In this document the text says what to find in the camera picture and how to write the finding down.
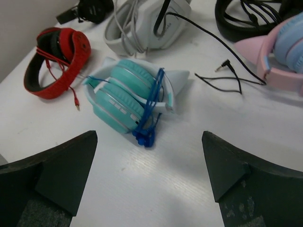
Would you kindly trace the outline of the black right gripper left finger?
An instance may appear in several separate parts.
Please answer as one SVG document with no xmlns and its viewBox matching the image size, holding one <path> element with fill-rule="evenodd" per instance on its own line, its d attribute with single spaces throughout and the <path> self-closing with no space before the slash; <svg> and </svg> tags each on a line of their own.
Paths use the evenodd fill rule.
<svg viewBox="0 0 303 227">
<path fill-rule="evenodd" d="M 68 227 L 77 215 L 98 143 L 87 131 L 0 166 L 2 227 Z"/>
</svg>

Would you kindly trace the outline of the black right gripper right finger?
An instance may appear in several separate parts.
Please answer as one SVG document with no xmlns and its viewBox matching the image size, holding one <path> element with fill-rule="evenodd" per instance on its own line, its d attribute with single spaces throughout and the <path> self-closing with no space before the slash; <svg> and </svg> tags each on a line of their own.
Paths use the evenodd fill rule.
<svg viewBox="0 0 303 227">
<path fill-rule="evenodd" d="M 226 227 L 301 227 L 303 174 L 202 135 L 207 171 Z"/>
</svg>

